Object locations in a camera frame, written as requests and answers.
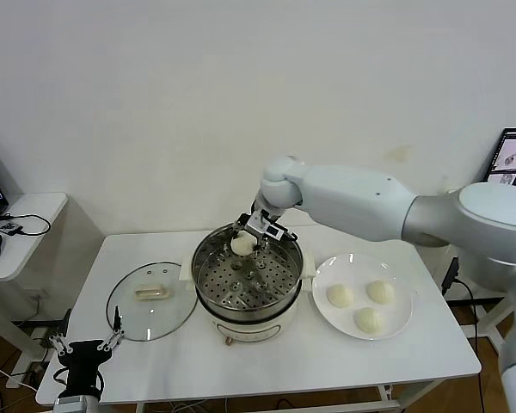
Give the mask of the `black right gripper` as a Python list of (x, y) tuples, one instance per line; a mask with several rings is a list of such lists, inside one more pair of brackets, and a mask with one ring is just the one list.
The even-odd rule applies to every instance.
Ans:
[(260, 209), (253, 211), (251, 214), (242, 213), (239, 218), (233, 222), (231, 231), (233, 236), (237, 236), (240, 231), (246, 231), (257, 238), (253, 251), (269, 251), (270, 238), (266, 236), (269, 225), (267, 212)]

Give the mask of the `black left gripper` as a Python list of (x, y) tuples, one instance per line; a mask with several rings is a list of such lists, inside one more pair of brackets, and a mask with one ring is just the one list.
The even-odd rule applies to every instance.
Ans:
[(111, 359), (111, 352), (125, 336), (119, 307), (114, 308), (113, 332), (103, 341), (88, 340), (69, 344), (66, 335), (71, 312), (72, 309), (67, 310), (57, 331), (49, 337), (60, 364), (67, 372), (65, 389), (61, 395), (101, 395), (104, 380), (99, 367)]

